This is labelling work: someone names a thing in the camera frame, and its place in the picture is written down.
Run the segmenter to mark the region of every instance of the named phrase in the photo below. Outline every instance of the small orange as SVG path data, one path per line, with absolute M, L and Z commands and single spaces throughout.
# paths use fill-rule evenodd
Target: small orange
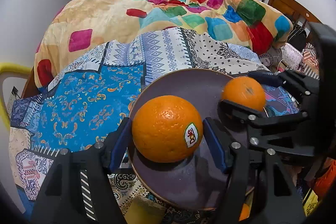
M 153 98 L 139 108 L 132 123 L 133 142 L 155 162 L 176 162 L 191 155 L 203 136 L 202 119 L 187 100 L 173 95 Z
M 241 209 L 239 221 L 242 221 L 244 219 L 247 219 L 250 216 L 250 208 L 247 204 L 243 204 L 243 207 Z
M 231 79 L 224 87 L 221 98 L 259 111 L 263 111 L 266 104 L 263 87 L 247 76 Z

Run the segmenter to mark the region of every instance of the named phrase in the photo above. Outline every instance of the purple plate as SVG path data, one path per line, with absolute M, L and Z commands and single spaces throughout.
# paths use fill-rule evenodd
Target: purple plate
M 231 79 L 228 75 L 209 69 L 185 69 L 171 72 L 151 83 L 137 98 L 129 114 L 134 118 L 137 110 L 152 98 L 175 95 L 192 103 L 202 119 L 211 117 L 219 121 L 217 105 L 221 92 Z M 246 145 L 246 130 L 241 124 L 221 117 L 230 133 Z M 132 167 L 143 185 L 158 198 L 180 208 L 213 210 L 225 193 L 228 176 L 215 167 L 208 145 L 203 137 L 194 154 L 177 163 L 161 164 L 143 157 L 134 147 L 128 147 Z M 253 189 L 254 172 L 246 191 Z

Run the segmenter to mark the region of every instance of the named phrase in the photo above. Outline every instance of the blanket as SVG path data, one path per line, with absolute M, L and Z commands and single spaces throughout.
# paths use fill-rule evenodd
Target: blanket
M 9 158 L 25 215 L 30 217 L 43 180 L 61 148 L 79 151 L 104 141 L 128 116 L 147 85 L 169 72 L 188 68 L 228 75 L 267 70 L 256 53 L 246 47 L 214 40 L 206 32 L 175 27 L 146 32 L 131 43 L 114 40 L 98 45 L 65 67 L 47 92 L 16 100 L 11 112 Z M 297 112 L 285 90 L 270 86 L 264 89 L 268 115 Z M 120 168 L 109 177 L 123 214 L 138 194 L 163 204 L 145 189 L 127 159 L 125 155 Z M 164 224 L 199 223 L 200 214 L 205 217 L 200 212 L 165 205 Z
M 76 58 L 108 41 L 182 27 L 262 54 L 283 45 L 292 23 L 257 0 L 73 0 L 55 17 L 34 62 L 38 88 Z

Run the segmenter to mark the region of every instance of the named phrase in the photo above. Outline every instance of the fruit sticker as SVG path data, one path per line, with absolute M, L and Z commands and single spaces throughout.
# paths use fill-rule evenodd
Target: fruit sticker
M 185 130 L 184 139 L 188 148 L 197 143 L 198 132 L 196 126 L 193 123 L 188 125 L 187 129 Z

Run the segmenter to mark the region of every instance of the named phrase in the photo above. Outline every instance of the wooden headboard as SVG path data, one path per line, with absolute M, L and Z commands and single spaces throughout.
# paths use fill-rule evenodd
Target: wooden headboard
M 307 8 L 303 7 L 300 3 L 295 0 L 268 0 L 268 5 L 274 7 L 283 14 L 291 15 L 295 22 L 298 22 L 300 18 L 304 18 L 303 26 L 307 22 L 318 22 L 321 21 L 314 16 Z M 312 34 L 309 34 L 307 41 L 311 42 Z

